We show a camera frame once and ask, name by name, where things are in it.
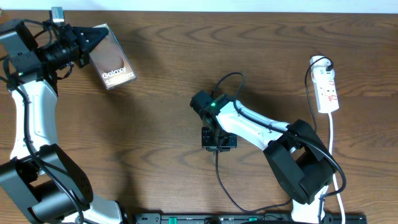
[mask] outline wood grain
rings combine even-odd
[[[1,22],[47,16],[6,11]],[[201,121],[190,98],[240,71],[247,76],[241,101],[249,108],[290,123],[310,122],[304,72],[310,57],[322,54],[335,63],[341,109],[333,114],[334,157],[348,179],[346,212],[364,213],[369,223],[398,220],[395,15],[67,11],[65,16],[73,26],[107,22],[138,76],[107,91],[89,65],[59,83],[60,146],[97,194],[132,212],[238,212],[218,185],[214,155],[200,147]],[[220,92],[233,93],[239,82],[227,80]],[[2,163],[14,144],[15,113],[0,85]],[[328,118],[317,114],[317,119],[327,142]],[[247,209],[286,201],[262,152],[243,139],[238,144],[220,155],[220,175],[233,198]],[[2,190],[0,198],[0,223],[26,222]],[[326,208],[339,212],[336,198],[328,198]]]

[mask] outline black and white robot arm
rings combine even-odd
[[[318,223],[319,213],[322,218],[325,215],[322,208],[320,212],[320,196],[326,192],[336,169],[323,154],[287,134],[315,142],[325,153],[326,147],[308,123],[302,120],[294,124],[275,121],[251,111],[238,100],[235,106],[234,100],[226,94],[213,99],[204,91],[192,97],[190,106],[205,126],[202,128],[202,147],[209,151],[229,150],[237,146],[236,138],[231,141],[235,134],[254,144],[263,151],[278,183],[293,199],[293,220]],[[295,161],[290,153],[302,147],[305,152]]]
[[[93,193],[86,174],[58,146],[55,125],[55,71],[72,61],[85,66],[88,52],[108,30],[65,25],[59,7],[52,9],[52,15],[52,21],[43,24],[47,24],[45,29],[54,31],[57,40],[45,48],[37,47],[24,21],[0,25],[0,43],[8,52],[4,63],[8,80],[2,80],[7,82],[17,112],[15,145],[10,162],[0,165],[0,184],[31,223],[130,223],[117,202]],[[13,74],[9,73],[9,61],[16,68]],[[52,178],[38,186],[31,185],[38,175],[49,175],[36,161],[44,164],[57,181]],[[84,220],[80,220],[76,205],[59,183],[75,198]]]

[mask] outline silver connector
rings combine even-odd
[[[65,17],[63,16],[62,7],[51,8],[51,19],[56,26],[62,26],[65,24]]]

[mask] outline tabletop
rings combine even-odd
[[[48,16],[5,11],[0,21]],[[191,97],[210,92],[229,72],[243,72],[244,105],[278,121],[312,125],[304,75],[312,56],[326,55],[335,64],[340,101],[333,113],[333,156],[347,177],[346,213],[363,213],[369,223],[398,219],[396,15],[65,11],[65,18],[73,26],[107,22],[137,73],[136,81],[105,90],[88,65],[58,83],[60,147],[96,194],[131,212],[238,213],[216,179],[215,155],[201,148],[201,120],[189,106]],[[39,38],[46,40],[45,34]],[[240,81],[231,77],[217,94],[233,94]],[[315,114],[327,145],[328,116]],[[15,117],[13,99],[0,85],[1,163],[14,145]],[[246,209],[288,199],[262,151],[244,139],[220,154],[219,165],[228,192]],[[3,189],[0,198],[0,223],[26,223]],[[325,207],[340,212],[336,197]]]

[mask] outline white background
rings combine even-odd
[[[2,9],[398,13],[398,0],[0,0]]]

